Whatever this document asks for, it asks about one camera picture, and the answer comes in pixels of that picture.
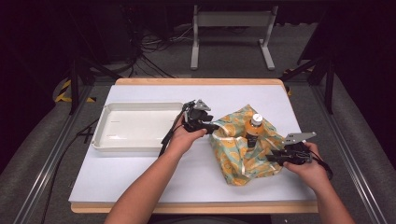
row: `white tray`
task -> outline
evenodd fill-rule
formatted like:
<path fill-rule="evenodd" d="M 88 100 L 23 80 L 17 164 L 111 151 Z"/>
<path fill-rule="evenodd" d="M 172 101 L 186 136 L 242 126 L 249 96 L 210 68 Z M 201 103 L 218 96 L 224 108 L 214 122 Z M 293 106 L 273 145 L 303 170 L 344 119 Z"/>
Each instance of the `white tray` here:
<path fill-rule="evenodd" d="M 161 141 L 182 103 L 112 103 L 105 105 L 93 134 L 100 151 L 159 152 Z"/>

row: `gray carpet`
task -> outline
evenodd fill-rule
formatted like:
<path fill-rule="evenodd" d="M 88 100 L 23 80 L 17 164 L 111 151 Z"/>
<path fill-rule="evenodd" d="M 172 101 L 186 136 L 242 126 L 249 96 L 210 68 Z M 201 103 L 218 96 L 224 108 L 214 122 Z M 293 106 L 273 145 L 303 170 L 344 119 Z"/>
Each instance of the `gray carpet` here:
<path fill-rule="evenodd" d="M 146 55 L 167 73 L 180 77 L 280 77 L 285 69 L 296 67 L 297 59 L 314 29 L 315 25 L 286 25 L 274 28 L 269 49 L 276 66 L 275 71 L 268 71 L 265 67 L 257 42 L 262 31 L 256 28 L 248 28 L 239 35 L 223 29 L 203 30 L 197 71 L 190 70 L 190 40 Z M 146 73 L 158 76 L 141 60 L 137 63 L 140 67 L 134 66 L 133 76 L 147 76 Z M 127 71 L 122 75 L 128 76 L 129 73 L 130 71 Z M 317 100 L 313 88 L 307 85 L 304 78 L 305 76 L 301 75 L 286 83 L 291 87 L 290 101 L 301 129 L 303 132 L 314 131 L 318 134 L 312 141 L 319 145 L 320 154 L 332 167 L 332 183 L 357 223 L 372 223 L 355 180 L 351 178 L 342 159 L 340 147 L 326 114 L 321 109 L 322 102 Z M 90 96 L 96 97 L 96 103 L 83 104 L 65 142 L 70 142 L 78 131 L 99 118 L 111 84 L 111 80 L 96 82 L 90 92 Z M 0 223 L 12 223 L 17 216 L 63 129 L 69 110 L 69 103 L 57 103 L 26 138 L 7 169 L 1 174 Z M 395 171 L 359 109 L 353 104 L 338 79 L 334 85 L 333 112 L 332 117 L 339 125 L 383 216 L 388 223 L 396 223 L 396 214 L 392 212 L 396 207 L 396 199 L 392 197 L 393 190 L 396 189 Z M 88 143 L 84 144 L 84 137 L 81 136 L 64 155 L 56 175 L 45 223 L 101 223 L 105 219 L 106 214 L 74 214 L 70 210 L 68 197 L 87 148 Z M 33 210 L 29 223 L 41 221 L 48 193 L 46 188 Z M 271 215 L 271 218 L 274 224 L 319 223 L 318 214 L 279 214 Z"/>

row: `orange drink bottle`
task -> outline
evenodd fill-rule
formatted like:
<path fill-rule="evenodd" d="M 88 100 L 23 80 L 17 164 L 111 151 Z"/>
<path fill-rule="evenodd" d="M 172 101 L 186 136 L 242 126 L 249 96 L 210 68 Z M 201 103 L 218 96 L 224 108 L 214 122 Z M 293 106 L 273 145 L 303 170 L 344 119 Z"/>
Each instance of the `orange drink bottle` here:
<path fill-rule="evenodd" d="M 264 133 L 262 120 L 262 115 L 254 114 L 251 119 L 245 122 L 245 137 L 248 147 L 255 147 L 258 137 Z"/>

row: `floral fabric bag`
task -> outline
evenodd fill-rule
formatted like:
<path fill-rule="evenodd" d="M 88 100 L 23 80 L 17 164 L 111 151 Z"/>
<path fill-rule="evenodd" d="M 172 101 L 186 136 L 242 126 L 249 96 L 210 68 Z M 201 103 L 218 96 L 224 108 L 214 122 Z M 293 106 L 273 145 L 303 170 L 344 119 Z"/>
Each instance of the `floral fabric bag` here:
<path fill-rule="evenodd" d="M 228 184 L 244 186 L 253 178 L 275 175 L 282 169 L 277 162 L 266 158 L 272 149 L 283 148 L 283 137 L 266 119 L 262 121 L 264 134 L 259 136 L 254 148 L 248 148 L 248 140 L 243 136 L 245 122 L 256 113 L 246 105 L 213 122 L 219 125 L 219 129 L 210 135 L 210 144 Z"/>

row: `white bottle cap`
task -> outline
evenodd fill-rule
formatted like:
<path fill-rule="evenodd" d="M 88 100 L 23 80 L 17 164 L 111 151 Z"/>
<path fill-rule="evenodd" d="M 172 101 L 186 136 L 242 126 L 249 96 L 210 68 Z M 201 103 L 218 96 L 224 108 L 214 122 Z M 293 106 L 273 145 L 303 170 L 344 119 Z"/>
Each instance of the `white bottle cap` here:
<path fill-rule="evenodd" d="M 251 118 L 251 123 L 256 126 L 261 125 L 262 124 L 262 115 L 254 114 L 253 117 Z"/>

